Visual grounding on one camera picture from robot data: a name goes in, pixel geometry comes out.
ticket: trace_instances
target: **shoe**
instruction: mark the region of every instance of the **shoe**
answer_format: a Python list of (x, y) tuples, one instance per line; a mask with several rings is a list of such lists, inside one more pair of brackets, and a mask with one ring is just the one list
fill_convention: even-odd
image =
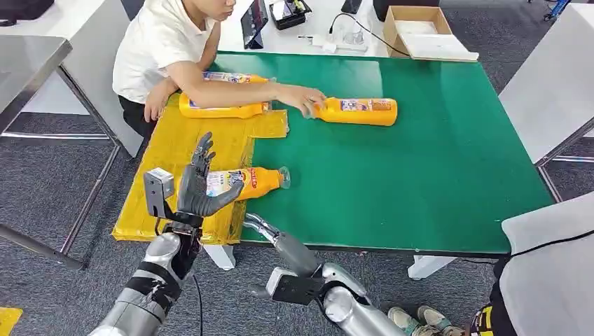
[(441, 331), (443, 336), (460, 336), (464, 334), (464, 329), (452, 325), (442, 313), (429, 306), (421, 306), (417, 309), (419, 321)]
[(421, 325), (411, 315), (400, 307), (392, 307), (388, 311), (388, 318), (400, 328), (406, 336), (433, 336), (439, 335), (439, 330), (430, 325)]

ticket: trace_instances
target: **person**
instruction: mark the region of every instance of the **person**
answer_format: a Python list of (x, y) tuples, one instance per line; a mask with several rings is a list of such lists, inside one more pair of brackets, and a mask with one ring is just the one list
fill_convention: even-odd
[(511, 255), (495, 263), (490, 301), (464, 331), (431, 307), (418, 320), (394, 307), (408, 336), (590, 336), (594, 312), (594, 192), (504, 220)]
[(235, 0), (146, 0), (128, 26), (113, 67), (113, 91), (124, 120), (149, 138), (178, 89), (203, 108), (278, 100), (309, 114), (326, 99), (319, 90), (281, 83), (205, 81), (216, 57), (221, 21)]
[(388, 311), (388, 318), (391, 319), (406, 336), (463, 336), (464, 329), (452, 325), (442, 313), (429, 306), (421, 306), (417, 309), (418, 320), (409, 315), (400, 307), (392, 307)]

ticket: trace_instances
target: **gray carpet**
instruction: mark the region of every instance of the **gray carpet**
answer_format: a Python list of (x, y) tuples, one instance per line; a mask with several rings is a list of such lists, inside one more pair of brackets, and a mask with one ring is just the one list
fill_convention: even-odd
[[(138, 1), (125, 0), (130, 16)], [(481, 53), (485, 71), (500, 91), (550, 24), (541, 21), (546, 5), (523, 0), (444, 0), (454, 33)], [(13, 130), (77, 132), (95, 127), (86, 117), (23, 113)], [(28, 146), (0, 140), (0, 221), (58, 248), (76, 210), (84, 202), (108, 146)], [(592, 153), (583, 140), (571, 153)], [(25, 313), (12, 335), (84, 335), (108, 312), (141, 260), (146, 243), (116, 242), (110, 235), (139, 164), (120, 154), (71, 254), (88, 263), (71, 271), (0, 239), (0, 306)], [(566, 198), (594, 190), (593, 166), (554, 162), (551, 176)], [(433, 305), (464, 325), (488, 299), (491, 266), (461, 260), (423, 281), (411, 281), (412, 258), (391, 253), (322, 252), (341, 264), (386, 311), (391, 305), (414, 309)], [(205, 310), (205, 335), (339, 335), (314, 305), (300, 307), (256, 300), (246, 285), (264, 283), (281, 261), (271, 248), (238, 246), (237, 268), (224, 272), (202, 254), (195, 263)], [(161, 335), (198, 335), (197, 295), (192, 283), (170, 313)]]

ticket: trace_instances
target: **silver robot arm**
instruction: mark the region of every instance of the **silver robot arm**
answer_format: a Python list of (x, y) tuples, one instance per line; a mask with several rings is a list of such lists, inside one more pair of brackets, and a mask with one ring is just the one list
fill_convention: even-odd
[(184, 281), (200, 250), (202, 219), (231, 203), (239, 196), (243, 182), (237, 181), (228, 192), (206, 196), (206, 177), (214, 153), (212, 134), (206, 133), (181, 177), (177, 212), (165, 201), (174, 193), (173, 175), (156, 168), (144, 174), (148, 212), (170, 220), (148, 245), (144, 259), (126, 283), (115, 305), (92, 336), (150, 336), (157, 333), (167, 313), (181, 295)]
[(260, 216), (246, 213), (244, 226), (263, 235), (289, 266), (276, 267), (266, 286), (251, 286), (253, 295), (301, 305), (315, 300), (325, 317), (349, 336), (405, 335), (371, 304), (367, 290), (342, 267), (320, 262), (303, 243)]

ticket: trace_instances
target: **orange bottle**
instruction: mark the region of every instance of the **orange bottle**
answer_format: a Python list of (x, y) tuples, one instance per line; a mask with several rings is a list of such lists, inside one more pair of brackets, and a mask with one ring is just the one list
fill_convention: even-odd
[[(205, 71), (202, 73), (205, 81), (224, 81), (230, 83), (266, 83), (267, 78), (245, 73), (227, 73)], [(238, 107), (200, 108), (190, 100), (187, 94), (179, 96), (179, 110), (187, 118), (251, 118), (262, 114), (270, 107), (270, 103), (263, 102)]]
[(231, 189), (237, 180), (242, 180), (244, 187), (237, 200), (247, 200), (266, 195), (269, 191), (291, 186), (291, 175), (286, 167), (268, 170), (251, 167), (234, 170), (211, 171), (206, 179), (206, 193), (213, 197)]
[(396, 122), (398, 106), (393, 99), (326, 99), (324, 108), (316, 105), (314, 115), (329, 123), (391, 126)]

